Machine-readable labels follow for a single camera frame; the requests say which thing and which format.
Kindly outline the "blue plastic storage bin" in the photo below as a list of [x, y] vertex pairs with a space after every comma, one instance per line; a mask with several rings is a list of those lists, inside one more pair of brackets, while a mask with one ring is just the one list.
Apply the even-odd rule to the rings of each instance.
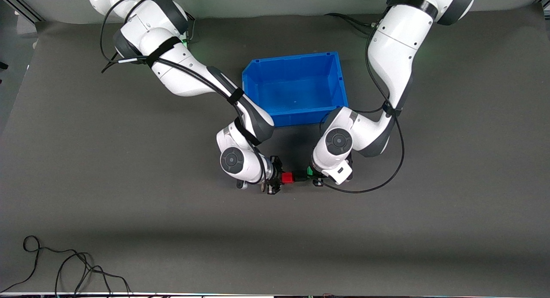
[[254, 59], [241, 77], [245, 94], [276, 127], [320, 123], [349, 104], [337, 52]]

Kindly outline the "dark grey table mat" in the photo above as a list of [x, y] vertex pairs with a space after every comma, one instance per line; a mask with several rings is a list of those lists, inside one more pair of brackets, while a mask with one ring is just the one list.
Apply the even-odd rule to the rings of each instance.
[[364, 195], [238, 190], [216, 94], [100, 74], [99, 25], [43, 22], [0, 137], [0, 290], [24, 237], [135, 292], [550, 296], [550, 40], [542, 8], [435, 26], [399, 118], [405, 160]]

